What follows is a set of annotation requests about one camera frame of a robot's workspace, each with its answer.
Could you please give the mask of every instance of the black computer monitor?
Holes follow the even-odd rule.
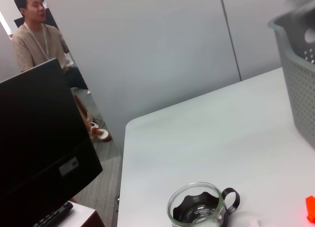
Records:
[[[21,25],[24,24],[24,18],[22,17],[22,18],[16,19],[16,20],[14,20],[14,22],[15,22],[16,26],[19,28]],[[46,20],[45,20],[44,24],[54,26],[58,29],[56,21],[55,21],[53,15],[51,14],[49,8],[46,9]]]
[[[32,226],[102,172],[57,59],[0,83],[0,226]]]

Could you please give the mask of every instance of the dark pants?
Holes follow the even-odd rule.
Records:
[[[78,67],[71,67],[64,73],[65,80],[67,81],[69,87],[88,89],[85,84],[84,79],[78,69]]]

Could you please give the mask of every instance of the mug handle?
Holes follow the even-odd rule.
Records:
[[[225,200],[226,196],[229,195],[230,193],[235,193],[235,202],[227,210],[227,213],[229,215],[236,211],[241,202],[240,195],[233,188],[224,189],[224,191],[222,192],[223,200]]]

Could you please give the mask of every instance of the keyboard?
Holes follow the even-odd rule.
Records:
[[[67,201],[62,207],[45,216],[45,218],[41,219],[33,227],[53,227],[59,221],[63,220],[72,208],[73,205],[71,202]]]

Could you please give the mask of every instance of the gray plastic basket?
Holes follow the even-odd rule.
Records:
[[[275,30],[296,127],[315,147],[315,44],[308,44],[306,25],[291,13],[268,23]]]

